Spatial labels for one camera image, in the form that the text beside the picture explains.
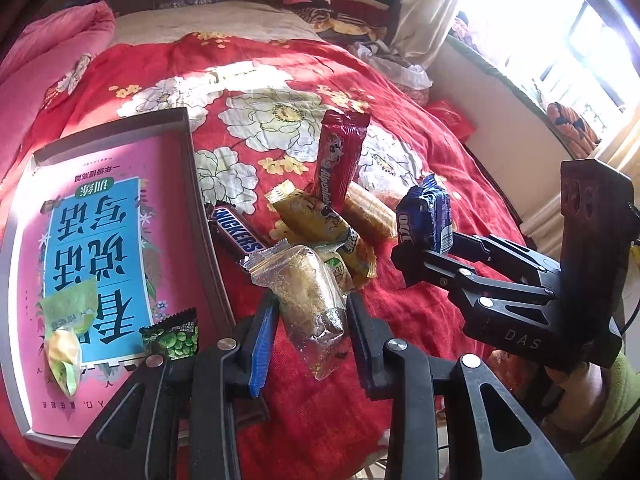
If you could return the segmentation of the right hand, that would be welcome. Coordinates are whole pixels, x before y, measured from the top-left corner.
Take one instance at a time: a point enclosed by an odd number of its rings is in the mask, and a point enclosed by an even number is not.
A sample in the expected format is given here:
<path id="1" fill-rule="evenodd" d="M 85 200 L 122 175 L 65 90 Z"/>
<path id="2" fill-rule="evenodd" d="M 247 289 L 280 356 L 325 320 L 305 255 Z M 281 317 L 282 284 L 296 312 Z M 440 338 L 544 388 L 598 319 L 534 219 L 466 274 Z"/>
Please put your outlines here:
<path id="1" fill-rule="evenodd" d="M 544 369 L 553 385 L 562 390 L 555 410 L 542 422 L 542 429 L 551 437 L 585 437 L 602 414 L 606 387 L 602 368 L 580 363 L 570 373 Z"/>

